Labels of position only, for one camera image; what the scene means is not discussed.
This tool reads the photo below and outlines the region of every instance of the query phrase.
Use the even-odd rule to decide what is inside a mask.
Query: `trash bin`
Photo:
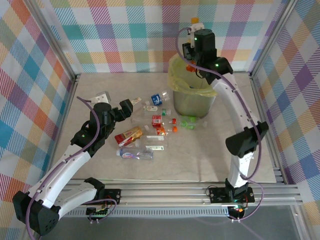
[[[205,78],[186,70],[186,63],[174,55],[169,61],[168,85],[173,90],[175,110],[184,116],[206,116],[216,98],[216,91]]]

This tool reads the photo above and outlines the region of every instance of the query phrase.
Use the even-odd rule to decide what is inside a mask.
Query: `blue label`
[[[130,152],[125,152],[124,154],[122,154],[122,157],[124,159],[135,159],[135,155]]]
[[[152,102],[155,106],[161,105],[162,100],[159,94],[155,94],[151,96]]]

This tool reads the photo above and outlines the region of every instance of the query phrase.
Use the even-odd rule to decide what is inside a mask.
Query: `red label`
[[[165,128],[164,128],[163,126],[157,128],[157,129],[156,129],[156,134],[157,134],[157,135],[162,135],[162,136],[166,135],[166,130],[165,130]]]
[[[161,127],[161,122],[162,122],[161,120],[162,120],[162,118],[161,118],[160,115],[153,115],[152,116],[152,126],[154,128],[160,128]]]

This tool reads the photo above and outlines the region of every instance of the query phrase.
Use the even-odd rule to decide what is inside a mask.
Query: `bottle label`
[[[145,146],[148,150],[165,150],[164,146]]]
[[[160,136],[165,136],[165,135],[167,135],[167,134],[166,134],[166,130],[165,130],[164,127],[158,127],[158,128],[156,129],[156,134],[157,134],[157,135],[160,135]]]
[[[161,116],[160,115],[153,115],[152,116],[152,126],[154,128],[160,128],[161,127]]]
[[[130,152],[125,152],[124,154],[122,154],[122,157],[124,159],[134,159],[135,158],[135,155],[130,153]]]
[[[162,104],[162,100],[159,94],[152,95],[151,100],[155,106]]]
[[[156,112],[158,111],[157,106],[144,106],[143,110],[148,111],[148,112]]]
[[[165,137],[160,135],[160,136],[146,136],[147,139],[154,139],[154,140],[159,140],[159,141],[164,141]]]

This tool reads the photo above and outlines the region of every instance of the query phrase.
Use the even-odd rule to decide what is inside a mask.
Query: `yellow plastic bag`
[[[186,70],[186,63],[174,55],[169,60],[168,85],[173,91],[190,95],[201,95],[204,97],[215,97],[217,92],[213,90],[205,78],[199,78],[195,72]]]

